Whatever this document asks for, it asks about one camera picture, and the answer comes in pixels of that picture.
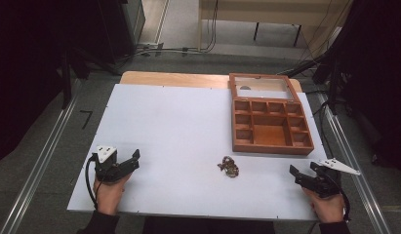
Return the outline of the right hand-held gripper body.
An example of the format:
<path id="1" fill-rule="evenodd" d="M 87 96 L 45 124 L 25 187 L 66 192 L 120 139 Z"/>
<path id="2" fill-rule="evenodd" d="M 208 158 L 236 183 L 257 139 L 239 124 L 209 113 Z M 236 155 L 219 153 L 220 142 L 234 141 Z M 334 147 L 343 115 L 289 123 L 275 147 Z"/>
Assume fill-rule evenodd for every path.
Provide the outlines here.
<path id="1" fill-rule="evenodd" d="M 327 198 L 341 192 L 341 173 L 360 176 L 359 170 L 355 170 L 342 163 L 336 158 L 320 160 L 316 164 L 324 167 L 325 176 L 311 178 L 311 186 L 306 188 L 319 195 L 320 198 Z"/>

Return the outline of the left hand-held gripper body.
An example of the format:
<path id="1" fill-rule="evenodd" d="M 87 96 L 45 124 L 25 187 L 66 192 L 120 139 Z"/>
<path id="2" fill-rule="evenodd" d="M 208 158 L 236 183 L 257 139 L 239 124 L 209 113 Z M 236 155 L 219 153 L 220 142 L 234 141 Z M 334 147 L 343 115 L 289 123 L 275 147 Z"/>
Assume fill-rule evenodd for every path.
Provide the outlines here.
<path id="1" fill-rule="evenodd" d="M 96 165 L 96 178 L 99 181 L 115 183 L 120 178 L 119 164 L 117 163 L 117 148 L 108 145 L 98 145 L 93 153 Z"/>

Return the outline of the person's right hand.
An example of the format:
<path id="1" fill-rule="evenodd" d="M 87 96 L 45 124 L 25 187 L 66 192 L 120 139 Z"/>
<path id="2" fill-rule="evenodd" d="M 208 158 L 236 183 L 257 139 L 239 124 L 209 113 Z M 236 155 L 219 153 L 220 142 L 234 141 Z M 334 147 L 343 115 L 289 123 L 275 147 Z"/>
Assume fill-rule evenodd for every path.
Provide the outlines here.
<path id="1" fill-rule="evenodd" d="M 344 199 L 340 194 L 327 198 L 320 198 L 317 193 L 302 189 L 309 198 L 310 206 L 322 223 L 334 223 L 343 221 Z"/>

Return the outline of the person's left hand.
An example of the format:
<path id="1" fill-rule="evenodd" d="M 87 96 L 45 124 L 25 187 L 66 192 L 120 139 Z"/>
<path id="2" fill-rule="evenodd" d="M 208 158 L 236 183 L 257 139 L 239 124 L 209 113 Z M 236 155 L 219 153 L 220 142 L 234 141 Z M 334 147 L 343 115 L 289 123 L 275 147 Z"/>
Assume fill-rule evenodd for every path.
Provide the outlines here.
<path id="1" fill-rule="evenodd" d="M 125 191 L 125 184 L 131 175 L 126 175 L 114 183 L 103 183 L 97 178 L 94 181 L 94 192 L 97 200 L 97 211 L 104 215 L 117 215 L 118 206 Z"/>

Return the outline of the white table board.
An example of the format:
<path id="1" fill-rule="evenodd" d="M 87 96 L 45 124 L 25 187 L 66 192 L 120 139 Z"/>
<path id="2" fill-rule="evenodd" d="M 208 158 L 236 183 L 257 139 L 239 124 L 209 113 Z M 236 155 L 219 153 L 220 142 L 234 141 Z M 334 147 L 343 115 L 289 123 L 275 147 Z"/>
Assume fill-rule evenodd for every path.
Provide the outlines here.
<path id="1" fill-rule="evenodd" d="M 140 151 L 125 185 L 122 212 L 139 215 L 313 220 L 307 197 L 289 173 L 309 174 L 325 158 L 308 123 L 308 156 L 239 153 L 232 149 L 228 89 L 117 85 L 90 150 L 117 148 L 119 161 Z"/>

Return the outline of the wooden compartment box with lid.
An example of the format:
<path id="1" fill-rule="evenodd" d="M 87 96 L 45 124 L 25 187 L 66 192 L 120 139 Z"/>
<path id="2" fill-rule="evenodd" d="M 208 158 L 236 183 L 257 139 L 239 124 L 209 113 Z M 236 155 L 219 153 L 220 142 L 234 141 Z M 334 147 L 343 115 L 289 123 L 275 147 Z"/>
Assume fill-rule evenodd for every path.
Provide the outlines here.
<path id="1" fill-rule="evenodd" d="M 314 149 L 303 105 L 284 75 L 231 73 L 232 148 L 307 155 Z"/>

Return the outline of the wooden table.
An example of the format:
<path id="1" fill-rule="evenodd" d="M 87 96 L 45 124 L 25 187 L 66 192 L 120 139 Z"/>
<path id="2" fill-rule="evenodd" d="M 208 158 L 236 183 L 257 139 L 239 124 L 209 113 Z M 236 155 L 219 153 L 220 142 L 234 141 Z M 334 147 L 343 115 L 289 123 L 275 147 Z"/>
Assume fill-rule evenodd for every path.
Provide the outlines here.
<path id="1" fill-rule="evenodd" d="M 229 89 L 229 75 L 126 71 L 121 84 Z"/>

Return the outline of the black stand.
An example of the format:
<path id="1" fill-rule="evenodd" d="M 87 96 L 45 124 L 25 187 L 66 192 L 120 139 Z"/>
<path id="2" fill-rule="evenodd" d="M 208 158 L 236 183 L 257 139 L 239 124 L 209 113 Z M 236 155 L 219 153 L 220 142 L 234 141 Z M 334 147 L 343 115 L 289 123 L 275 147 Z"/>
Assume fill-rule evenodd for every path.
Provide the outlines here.
<path id="1" fill-rule="evenodd" d="M 341 61 L 337 56 L 322 55 L 312 60 L 303 61 L 293 68 L 280 71 L 279 75 L 286 75 L 292 78 L 313 66 L 317 66 L 316 71 L 312 76 L 314 84 L 324 84 L 326 81 L 329 81 L 329 91 L 326 104 L 331 112 L 336 115 L 336 105 L 340 103 L 340 101 L 337 100 L 337 96 L 339 81 L 341 78 Z"/>
<path id="2" fill-rule="evenodd" d="M 78 74 L 79 79 L 87 79 L 89 76 L 89 68 L 86 66 L 85 61 L 90 61 L 104 71 L 109 72 L 112 75 L 120 76 L 121 73 L 114 67 L 108 65 L 106 62 L 93 57 L 91 54 L 80 48 L 66 48 L 61 53 L 61 79 L 63 81 L 63 103 L 62 109 L 66 109 L 72 101 L 72 89 L 71 89 L 71 74 L 70 69 L 74 72 L 80 70 Z"/>

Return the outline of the person's dark lap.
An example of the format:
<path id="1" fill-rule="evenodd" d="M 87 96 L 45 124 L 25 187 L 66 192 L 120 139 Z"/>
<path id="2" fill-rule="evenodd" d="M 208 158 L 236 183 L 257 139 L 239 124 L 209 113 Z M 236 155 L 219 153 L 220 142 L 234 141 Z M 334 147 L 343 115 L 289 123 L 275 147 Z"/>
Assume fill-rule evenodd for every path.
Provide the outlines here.
<path id="1" fill-rule="evenodd" d="M 275 234 L 272 221 L 149 216 L 142 234 Z"/>

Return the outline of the black curtain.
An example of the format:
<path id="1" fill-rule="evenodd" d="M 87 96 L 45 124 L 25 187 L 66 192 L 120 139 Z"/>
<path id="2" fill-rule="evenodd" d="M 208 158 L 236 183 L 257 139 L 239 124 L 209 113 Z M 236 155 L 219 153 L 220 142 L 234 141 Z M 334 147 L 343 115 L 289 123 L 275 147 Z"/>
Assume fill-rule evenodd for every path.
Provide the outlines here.
<path id="1" fill-rule="evenodd" d="M 125 19 L 130 0 L 0 0 L 0 160 L 46 106 L 71 99 L 68 71 L 86 79 L 88 62 L 117 74 L 134 50 Z"/>
<path id="2" fill-rule="evenodd" d="M 401 0 L 354 0 L 313 80 L 336 71 L 378 159 L 401 171 Z"/>

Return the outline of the grey cabinet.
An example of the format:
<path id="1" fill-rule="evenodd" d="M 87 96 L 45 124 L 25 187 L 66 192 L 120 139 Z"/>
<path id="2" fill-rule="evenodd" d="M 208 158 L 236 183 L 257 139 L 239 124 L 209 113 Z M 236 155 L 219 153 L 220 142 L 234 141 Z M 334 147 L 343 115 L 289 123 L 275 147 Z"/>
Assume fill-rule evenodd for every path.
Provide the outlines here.
<path id="1" fill-rule="evenodd" d="M 145 14 L 141 0 L 120 0 L 131 42 L 135 47 L 145 24 Z"/>

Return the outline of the beige table with black legs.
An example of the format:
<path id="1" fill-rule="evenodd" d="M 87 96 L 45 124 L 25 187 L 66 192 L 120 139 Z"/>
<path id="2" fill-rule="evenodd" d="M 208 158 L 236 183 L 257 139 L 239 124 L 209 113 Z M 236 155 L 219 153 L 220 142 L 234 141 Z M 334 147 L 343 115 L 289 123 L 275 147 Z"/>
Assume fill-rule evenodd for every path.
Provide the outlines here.
<path id="1" fill-rule="evenodd" d="M 353 0 L 198 0 L 198 43 L 203 20 L 267 22 L 301 26 L 301 34 L 313 57 L 343 26 Z"/>

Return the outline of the aluminium floor rail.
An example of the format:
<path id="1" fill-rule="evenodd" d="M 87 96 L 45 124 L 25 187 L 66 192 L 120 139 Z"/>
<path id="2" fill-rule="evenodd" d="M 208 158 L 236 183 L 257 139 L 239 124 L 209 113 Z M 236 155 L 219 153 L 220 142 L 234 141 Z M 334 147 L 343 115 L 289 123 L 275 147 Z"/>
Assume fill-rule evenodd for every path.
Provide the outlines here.
<path id="1" fill-rule="evenodd" d="M 8 217 L 0 229 L 0 234 L 16 234 L 20 223 L 27 211 L 30 202 L 33 199 L 34 193 L 45 173 L 49 162 L 52 159 L 56 146 L 60 140 L 60 136 L 69 120 L 69 117 L 75 107 L 78 95 L 82 89 L 82 82 L 76 79 L 71 87 L 72 98 L 63 109 L 47 137 L 45 145 L 37 157 L 37 160 L 31 170 L 26 182 L 20 190 L 16 201 L 12 205 Z"/>
<path id="2" fill-rule="evenodd" d="M 359 195 L 361 206 L 374 229 L 373 234 L 392 234 L 381 206 L 342 129 L 340 118 L 328 107 L 328 99 L 325 94 L 317 94 L 316 97 L 321 104 L 318 117 L 322 142 L 331 156 L 338 156 L 346 165 L 360 173 L 360 175 L 352 175 L 351 178 Z"/>

